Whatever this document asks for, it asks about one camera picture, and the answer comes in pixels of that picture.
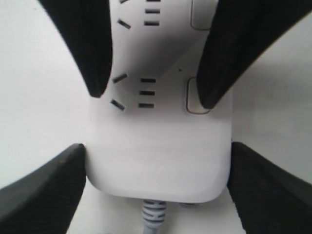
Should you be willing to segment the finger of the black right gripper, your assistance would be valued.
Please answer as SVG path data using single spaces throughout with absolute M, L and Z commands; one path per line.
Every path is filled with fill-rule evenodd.
M 213 109 L 258 57 L 309 13 L 308 0 L 220 0 L 196 75 L 201 105 Z
M 66 43 L 93 98 L 108 85 L 113 64 L 108 0 L 41 0 L 40 4 Z

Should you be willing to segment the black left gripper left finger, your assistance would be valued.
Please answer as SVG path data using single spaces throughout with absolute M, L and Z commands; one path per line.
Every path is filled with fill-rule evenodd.
M 73 144 L 0 190 L 2 234 L 65 234 L 85 184 L 86 149 Z

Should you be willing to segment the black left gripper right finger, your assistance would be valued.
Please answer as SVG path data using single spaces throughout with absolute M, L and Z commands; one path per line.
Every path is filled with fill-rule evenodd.
M 241 142 L 232 143 L 227 184 L 247 234 L 310 234 L 312 186 Z

